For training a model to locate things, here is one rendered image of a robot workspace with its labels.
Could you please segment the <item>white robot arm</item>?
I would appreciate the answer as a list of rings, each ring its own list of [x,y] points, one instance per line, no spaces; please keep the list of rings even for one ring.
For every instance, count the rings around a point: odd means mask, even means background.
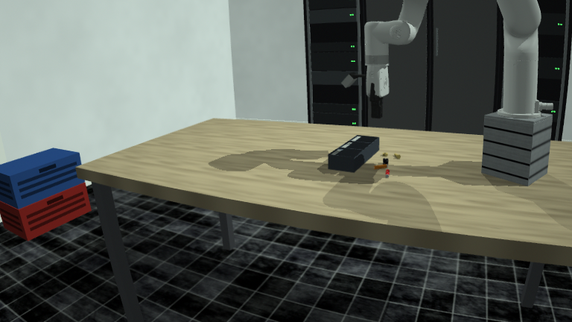
[[[540,111],[553,110],[553,103],[537,100],[538,26],[541,22],[538,2],[497,0],[497,3],[504,23],[503,109],[498,110],[498,115],[539,118]],[[365,64],[388,64],[389,44],[412,42],[427,4],[428,0],[404,0],[398,20],[367,22],[364,26]]]

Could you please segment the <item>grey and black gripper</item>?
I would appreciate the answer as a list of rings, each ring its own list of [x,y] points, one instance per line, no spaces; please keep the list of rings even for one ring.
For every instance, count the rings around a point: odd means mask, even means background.
[[[380,119],[383,116],[382,97],[389,93],[388,65],[365,64],[367,66],[366,94],[371,101],[371,117],[375,119]]]

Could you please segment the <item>dark grey bin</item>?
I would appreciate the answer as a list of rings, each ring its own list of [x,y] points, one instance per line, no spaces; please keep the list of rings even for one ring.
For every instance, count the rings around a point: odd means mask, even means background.
[[[328,154],[328,169],[355,173],[379,151],[379,138],[356,135]]]

